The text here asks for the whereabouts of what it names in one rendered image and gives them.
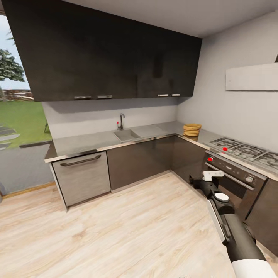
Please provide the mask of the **popcorn bag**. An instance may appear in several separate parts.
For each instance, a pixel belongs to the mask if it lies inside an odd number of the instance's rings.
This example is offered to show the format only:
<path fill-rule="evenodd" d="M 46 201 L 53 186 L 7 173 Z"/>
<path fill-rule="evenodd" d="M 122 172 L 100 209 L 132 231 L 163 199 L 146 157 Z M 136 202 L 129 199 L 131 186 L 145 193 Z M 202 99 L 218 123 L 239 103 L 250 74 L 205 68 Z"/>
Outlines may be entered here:
<path fill-rule="evenodd" d="M 198 136 L 200 131 L 200 124 L 186 124 L 183 126 L 183 135 L 185 136 Z"/>

